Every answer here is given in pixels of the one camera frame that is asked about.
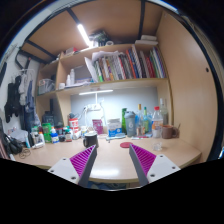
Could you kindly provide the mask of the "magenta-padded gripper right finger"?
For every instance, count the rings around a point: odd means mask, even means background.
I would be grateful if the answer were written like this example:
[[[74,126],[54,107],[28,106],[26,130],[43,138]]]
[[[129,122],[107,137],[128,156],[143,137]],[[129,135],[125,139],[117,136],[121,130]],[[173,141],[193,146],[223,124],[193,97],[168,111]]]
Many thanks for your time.
[[[155,182],[180,170],[164,154],[155,155],[134,144],[129,146],[129,154],[141,186]]]

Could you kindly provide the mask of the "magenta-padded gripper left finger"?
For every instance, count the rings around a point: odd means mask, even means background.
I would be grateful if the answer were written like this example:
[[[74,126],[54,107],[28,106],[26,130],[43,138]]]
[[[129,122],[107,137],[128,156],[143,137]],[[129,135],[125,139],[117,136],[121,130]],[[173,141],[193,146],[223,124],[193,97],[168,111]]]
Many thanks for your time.
[[[97,148],[92,145],[71,158],[60,159],[49,169],[49,172],[81,187],[86,187],[96,156]]]

